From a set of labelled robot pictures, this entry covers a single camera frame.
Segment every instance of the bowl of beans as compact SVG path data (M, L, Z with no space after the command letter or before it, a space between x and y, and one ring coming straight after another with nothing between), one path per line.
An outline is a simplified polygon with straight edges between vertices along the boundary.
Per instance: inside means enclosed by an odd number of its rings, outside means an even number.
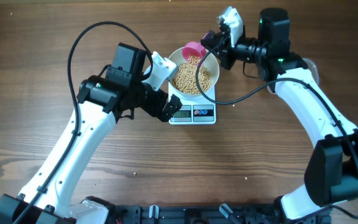
M201 96L196 85L196 70L201 57L189 55L188 61L183 57L182 48L174 51L169 60L178 65L178 73L170 80L172 85L181 96L196 98ZM204 60L198 72L198 81L203 92L207 93L219 78L219 63L213 54L209 54Z

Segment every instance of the wooden table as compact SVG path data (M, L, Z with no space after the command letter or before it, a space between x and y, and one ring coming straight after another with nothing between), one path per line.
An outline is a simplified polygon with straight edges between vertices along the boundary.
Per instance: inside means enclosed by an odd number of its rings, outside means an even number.
M17 195L67 125L73 110L67 57L85 27L121 22L151 51L167 57L217 30L215 17L228 5L238 8L252 37L260 10L285 8L291 49L316 62L321 89L358 125L358 1L2 4L0 196ZM141 47L118 27L99 27L81 40L72 63L76 90L111 63L119 42ZM238 98L262 84L243 76L241 68L237 62L232 70L221 70L217 99ZM257 70L248 65L246 72L256 75ZM72 204L89 195L118 205L272 202L303 183L313 148L283 100L261 91L236 106L218 106L217 114L212 126L171 126L140 109L135 120L121 119L93 155ZM358 212L358 200L344 206ZM333 217L334 223L354 222L337 211Z

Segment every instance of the bowl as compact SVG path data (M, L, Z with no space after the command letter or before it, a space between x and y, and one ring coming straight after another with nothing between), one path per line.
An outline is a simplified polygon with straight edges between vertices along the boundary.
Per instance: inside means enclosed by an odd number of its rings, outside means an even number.
M171 54L171 56L169 56L169 60L171 60L172 62L174 62L176 65L180 65L182 63L187 63L186 59L183 57L182 54L182 50L183 47L179 48L178 50L174 51L174 53ZM216 60L216 57L213 54L209 54L208 57L206 57L204 64L203 64L206 69L209 71L209 73L211 74L211 87L205 91L205 93L209 92L210 89L215 86L218 78L219 78L219 63L218 60ZM171 85L174 89L176 89L176 87L174 86L173 82L173 78L171 78L171 80L169 81L169 85ZM176 89L176 91L184 98L197 98L202 96L201 93L198 94L188 94L188 93L184 93L179 91L178 89Z

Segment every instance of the white kitchen scale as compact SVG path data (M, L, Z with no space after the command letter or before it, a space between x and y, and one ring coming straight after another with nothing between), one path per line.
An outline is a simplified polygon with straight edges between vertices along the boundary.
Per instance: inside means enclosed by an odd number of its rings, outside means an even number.
M180 98L182 107L169 120L170 124L214 124L216 122L216 105L202 95L195 98L185 98L181 95L171 83L168 84L168 94ZM215 100L215 86L206 92L206 95Z

